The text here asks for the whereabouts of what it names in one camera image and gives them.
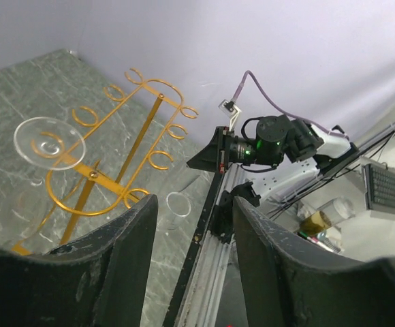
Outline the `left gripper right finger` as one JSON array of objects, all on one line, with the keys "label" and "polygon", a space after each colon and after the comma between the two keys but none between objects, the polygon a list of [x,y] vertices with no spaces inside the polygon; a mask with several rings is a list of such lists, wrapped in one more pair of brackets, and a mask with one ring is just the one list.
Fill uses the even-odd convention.
[{"label": "left gripper right finger", "polygon": [[395,326],[395,258],[331,253],[239,197],[233,222],[250,326]]}]

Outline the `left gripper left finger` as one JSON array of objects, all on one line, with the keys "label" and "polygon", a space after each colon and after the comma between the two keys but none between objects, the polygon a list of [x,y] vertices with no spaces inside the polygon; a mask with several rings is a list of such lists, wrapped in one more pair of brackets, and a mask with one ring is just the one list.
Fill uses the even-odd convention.
[{"label": "left gripper left finger", "polygon": [[0,326],[139,326],[157,213],[149,195],[44,255],[0,248]]}]

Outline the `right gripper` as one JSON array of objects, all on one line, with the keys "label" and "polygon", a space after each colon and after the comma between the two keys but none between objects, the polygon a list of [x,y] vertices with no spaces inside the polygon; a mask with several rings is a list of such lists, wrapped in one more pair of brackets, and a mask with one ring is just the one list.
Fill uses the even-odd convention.
[{"label": "right gripper", "polygon": [[[230,164],[249,163],[249,144],[239,138],[228,127],[218,126],[207,146],[187,161],[189,168],[224,174]],[[248,181],[235,186],[231,191],[224,191],[218,204],[217,236],[231,238],[233,227],[234,198],[244,198],[254,207],[260,203],[260,195],[253,190],[253,182]]]}]

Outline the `clear wine glass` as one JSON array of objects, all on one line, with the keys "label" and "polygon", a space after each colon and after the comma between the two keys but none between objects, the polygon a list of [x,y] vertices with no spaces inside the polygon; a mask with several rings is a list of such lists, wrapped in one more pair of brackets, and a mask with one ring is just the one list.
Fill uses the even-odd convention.
[{"label": "clear wine glass", "polygon": [[168,230],[175,230],[191,213],[188,197],[180,192],[171,192],[166,198],[168,208]]},{"label": "clear wine glass", "polygon": [[33,166],[29,180],[16,190],[10,203],[10,215],[22,220],[22,235],[29,236],[48,211],[46,173],[76,167],[86,154],[86,144],[72,125],[45,116],[23,121],[13,141],[16,152]]}]

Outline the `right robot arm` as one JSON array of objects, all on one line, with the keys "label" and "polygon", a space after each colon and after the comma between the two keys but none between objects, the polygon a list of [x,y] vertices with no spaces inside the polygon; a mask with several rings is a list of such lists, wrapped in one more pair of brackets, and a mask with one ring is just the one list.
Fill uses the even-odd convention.
[{"label": "right robot arm", "polygon": [[[245,127],[250,121],[257,121],[255,138],[248,138]],[[259,116],[246,120],[241,128],[242,137],[218,126],[208,145],[188,160],[189,168],[214,172],[223,176],[232,164],[250,173],[267,173],[277,170],[288,158],[292,164],[299,164],[312,158],[318,175],[331,181],[345,166],[358,158],[357,146],[340,133],[331,136],[319,132],[319,128],[304,119],[290,120],[287,115]],[[243,166],[256,164],[266,166],[261,170],[248,170]],[[259,207],[264,195],[253,188],[254,182],[236,185],[231,191],[223,191],[215,213],[212,214],[210,231],[220,241],[227,243],[234,233],[233,200],[239,196],[255,208]]]}]

